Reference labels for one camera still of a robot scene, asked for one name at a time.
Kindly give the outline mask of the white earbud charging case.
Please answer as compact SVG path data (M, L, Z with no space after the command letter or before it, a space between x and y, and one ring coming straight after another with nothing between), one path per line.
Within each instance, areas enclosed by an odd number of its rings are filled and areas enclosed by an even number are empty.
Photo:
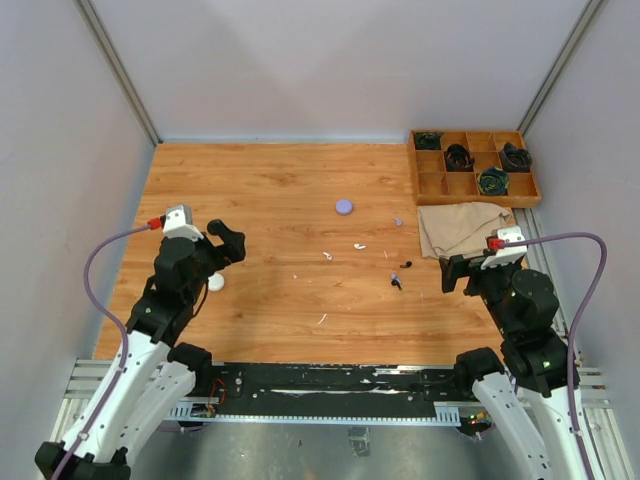
M219 292L225 286L225 279L220 273L214 273L208 278L208 290L210 292Z

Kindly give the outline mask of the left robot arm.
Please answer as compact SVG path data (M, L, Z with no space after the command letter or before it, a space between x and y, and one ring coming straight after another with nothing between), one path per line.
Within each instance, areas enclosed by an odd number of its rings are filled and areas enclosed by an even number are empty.
M127 479L138 454L169 410L214 383L209 352L180 343L207 298L209 280L244 260L246 236L221 220L205 232L181 210L138 227L160 229L154 273L127 322L112 321L121 344L78 420L57 442L41 444L35 463L46 479Z

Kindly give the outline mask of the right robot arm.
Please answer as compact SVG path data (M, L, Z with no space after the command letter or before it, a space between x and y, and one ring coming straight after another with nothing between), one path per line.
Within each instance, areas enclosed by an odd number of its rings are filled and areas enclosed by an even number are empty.
M461 255L439 262L442 290L467 279L467 296L482 299L503 342L457 356L453 387L477 399L514 456L522 479L601 479L586 428L571 350L552 327L559 302L551 279L519 261Z

